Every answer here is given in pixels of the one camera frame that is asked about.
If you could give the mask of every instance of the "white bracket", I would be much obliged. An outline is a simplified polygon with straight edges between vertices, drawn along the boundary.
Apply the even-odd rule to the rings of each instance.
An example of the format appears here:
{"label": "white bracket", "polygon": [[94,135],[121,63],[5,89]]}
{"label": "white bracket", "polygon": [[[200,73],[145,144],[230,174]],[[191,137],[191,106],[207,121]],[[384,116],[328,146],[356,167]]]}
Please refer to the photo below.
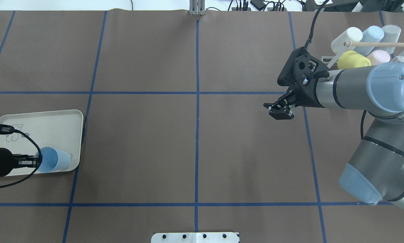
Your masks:
{"label": "white bracket", "polygon": [[239,243],[237,232],[156,233],[151,243]]}
{"label": "white bracket", "polygon": [[190,0],[190,15],[205,15],[205,0]]}

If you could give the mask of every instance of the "white cup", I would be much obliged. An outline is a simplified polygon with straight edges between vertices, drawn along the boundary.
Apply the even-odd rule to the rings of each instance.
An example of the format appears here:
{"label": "white cup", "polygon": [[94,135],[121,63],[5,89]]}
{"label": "white cup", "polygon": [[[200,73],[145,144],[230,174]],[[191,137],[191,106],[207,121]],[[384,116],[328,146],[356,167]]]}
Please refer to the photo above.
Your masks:
{"label": "white cup", "polygon": [[43,161],[38,169],[41,173],[48,173],[65,169],[70,164],[70,154],[60,149],[44,147],[40,149]]}

